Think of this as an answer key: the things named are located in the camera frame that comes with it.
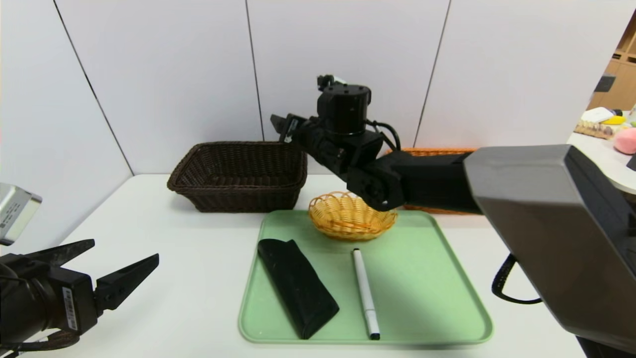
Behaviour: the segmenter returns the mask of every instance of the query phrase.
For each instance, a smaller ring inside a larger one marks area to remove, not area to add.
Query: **white wall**
[[[565,143],[635,6],[453,0],[416,145]]]
[[[131,173],[53,1],[5,0],[2,6],[0,182],[43,197],[3,253],[26,254],[60,243]]]
[[[266,140],[271,114],[316,114],[315,77],[331,73],[369,86],[369,118],[413,145],[448,0],[247,3]]]
[[[135,174],[197,143],[262,140],[245,2],[57,0]]]

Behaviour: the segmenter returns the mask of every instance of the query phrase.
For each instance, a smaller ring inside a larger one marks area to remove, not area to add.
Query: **barcode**
[[[73,305],[73,291],[67,287],[62,287],[62,294],[64,295],[64,308],[66,309],[66,320],[69,323],[69,328],[78,330],[77,319],[75,318],[75,306]]]

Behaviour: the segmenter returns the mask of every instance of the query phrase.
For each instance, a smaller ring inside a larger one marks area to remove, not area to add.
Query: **white marker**
[[[378,318],[375,315],[373,298],[371,298],[371,287],[369,286],[369,278],[366,276],[362,252],[360,252],[359,248],[355,248],[353,254],[354,263],[356,264],[356,274],[358,276],[358,286],[360,288],[360,297],[362,297],[362,306],[364,308],[364,318],[366,319],[366,327],[369,330],[369,338],[377,341],[380,339],[380,326],[378,326]]]

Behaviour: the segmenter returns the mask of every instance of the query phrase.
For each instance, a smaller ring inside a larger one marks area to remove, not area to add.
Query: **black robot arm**
[[[588,354],[636,354],[636,217],[589,158],[569,145],[414,157],[389,125],[366,118],[367,87],[329,75],[318,84],[317,117],[272,115],[281,142],[310,154],[376,210],[415,204],[484,214],[511,252],[502,271],[518,262],[541,298],[497,294],[504,282],[497,278],[495,294],[543,301]],[[394,150],[378,157],[383,143]]]
[[[155,254],[97,279],[61,266],[95,246],[82,240],[26,255],[0,257],[0,355],[65,348],[116,309],[159,265]],[[45,329],[46,342],[24,342]]]

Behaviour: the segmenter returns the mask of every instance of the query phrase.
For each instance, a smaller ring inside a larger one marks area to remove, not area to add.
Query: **small yellow wicker basket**
[[[332,239],[375,239],[395,224],[398,213],[376,211],[351,192],[330,192],[309,203],[309,217],[316,229]]]

